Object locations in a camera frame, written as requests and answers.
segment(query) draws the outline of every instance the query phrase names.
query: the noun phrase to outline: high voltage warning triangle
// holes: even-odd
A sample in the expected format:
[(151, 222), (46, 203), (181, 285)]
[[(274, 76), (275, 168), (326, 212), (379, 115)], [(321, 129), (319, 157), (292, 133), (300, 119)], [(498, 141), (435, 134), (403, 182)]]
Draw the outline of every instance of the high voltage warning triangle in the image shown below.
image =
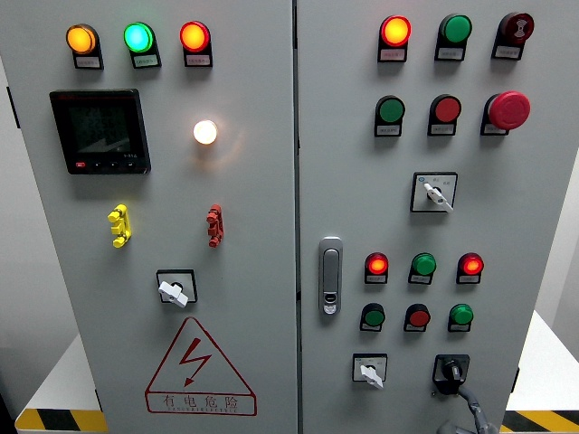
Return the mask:
[(257, 398), (192, 316), (185, 319), (145, 391), (151, 413), (255, 416)]

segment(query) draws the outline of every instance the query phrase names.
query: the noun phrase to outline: orange indicator light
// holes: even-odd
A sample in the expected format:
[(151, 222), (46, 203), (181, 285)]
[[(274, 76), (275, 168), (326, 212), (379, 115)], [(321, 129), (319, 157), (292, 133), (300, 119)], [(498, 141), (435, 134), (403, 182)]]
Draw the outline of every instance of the orange indicator light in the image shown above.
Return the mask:
[(76, 24), (66, 32), (66, 43), (77, 54), (88, 54), (97, 45), (97, 37), (88, 25)]
[(462, 259), (460, 267), (462, 268), (464, 274), (475, 276), (479, 274), (484, 268), (484, 262), (479, 255), (471, 253)]
[(408, 42), (412, 28), (408, 18), (392, 15), (384, 21), (380, 34), (382, 39), (392, 47), (401, 47)]
[(384, 274), (388, 270), (388, 258), (382, 253), (374, 253), (366, 259), (366, 267), (372, 274)]
[(185, 49), (190, 52), (202, 52), (210, 41), (207, 27), (197, 21), (184, 24), (179, 37)]

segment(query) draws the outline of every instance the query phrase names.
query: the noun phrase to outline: red push button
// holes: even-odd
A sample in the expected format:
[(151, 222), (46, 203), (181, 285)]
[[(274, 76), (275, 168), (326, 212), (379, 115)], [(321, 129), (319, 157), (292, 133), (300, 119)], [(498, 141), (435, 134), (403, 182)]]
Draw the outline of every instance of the red push button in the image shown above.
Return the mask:
[(415, 327), (424, 327), (431, 321), (431, 316), (428, 312), (419, 311), (410, 315), (410, 324)]
[(508, 90), (495, 97), (489, 105), (489, 120), (497, 128), (515, 129), (525, 123), (531, 112), (527, 96)]
[(452, 122), (460, 114), (460, 103), (454, 97), (444, 97), (436, 104), (434, 114), (440, 122)]

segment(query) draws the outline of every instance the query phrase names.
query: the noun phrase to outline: green indicator light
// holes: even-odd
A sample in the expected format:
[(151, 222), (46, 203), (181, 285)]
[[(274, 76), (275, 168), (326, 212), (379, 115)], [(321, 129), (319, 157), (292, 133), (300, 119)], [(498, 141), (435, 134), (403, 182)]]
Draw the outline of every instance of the green indicator light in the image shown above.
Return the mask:
[(143, 23), (129, 24), (125, 29), (125, 44), (132, 52), (146, 52), (153, 46), (153, 31)]
[(399, 99), (387, 99), (380, 106), (380, 118), (384, 122), (396, 122), (404, 114), (404, 105)]
[(468, 16), (451, 15), (446, 18), (442, 26), (442, 34), (453, 43), (464, 42), (472, 32), (472, 23)]
[(378, 310), (371, 310), (365, 314), (365, 323), (372, 327), (378, 327), (384, 320), (384, 314)]
[(436, 260), (430, 253), (421, 253), (414, 257), (413, 269), (421, 276), (428, 276), (436, 270)]
[(469, 305), (457, 305), (451, 310), (451, 319), (459, 326), (465, 326), (474, 318)]

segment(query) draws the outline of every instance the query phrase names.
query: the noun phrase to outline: red indicator light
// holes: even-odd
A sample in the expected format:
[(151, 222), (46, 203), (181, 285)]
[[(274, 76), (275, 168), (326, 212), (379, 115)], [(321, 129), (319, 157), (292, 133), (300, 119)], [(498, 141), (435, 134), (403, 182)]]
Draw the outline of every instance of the red indicator light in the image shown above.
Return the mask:
[(424, 327), (431, 322), (431, 316), (428, 312), (419, 310), (410, 315), (410, 324), (414, 327)]
[(192, 21), (181, 27), (181, 43), (190, 52), (202, 52), (210, 42), (209, 30), (203, 23)]
[(494, 98), (489, 105), (489, 120), (497, 128), (509, 131), (525, 123), (531, 112), (527, 96), (508, 90)]
[(373, 253), (365, 260), (365, 266), (372, 274), (384, 274), (388, 270), (388, 258), (382, 253)]
[(505, 16), (498, 28), (509, 42), (521, 44), (533, 34), (535, 21), (529, 14), (513, 13)]
[(476, 276), (484, 269), (482, 258), (476, 253), (468, 253), (460, 258), (460, 269), (468, 276)]
[(438, 102), (434, 114), (440, 122), (452, 122), (459, 116), (460, 110), (460, 103), (456, 98), (446, 97)]
[(392, 15), (384, 20), (380, 35), (382, 40), (391, 47), (401, 47), (410, 39), (412, 27), (408, 18), (401, 15)]

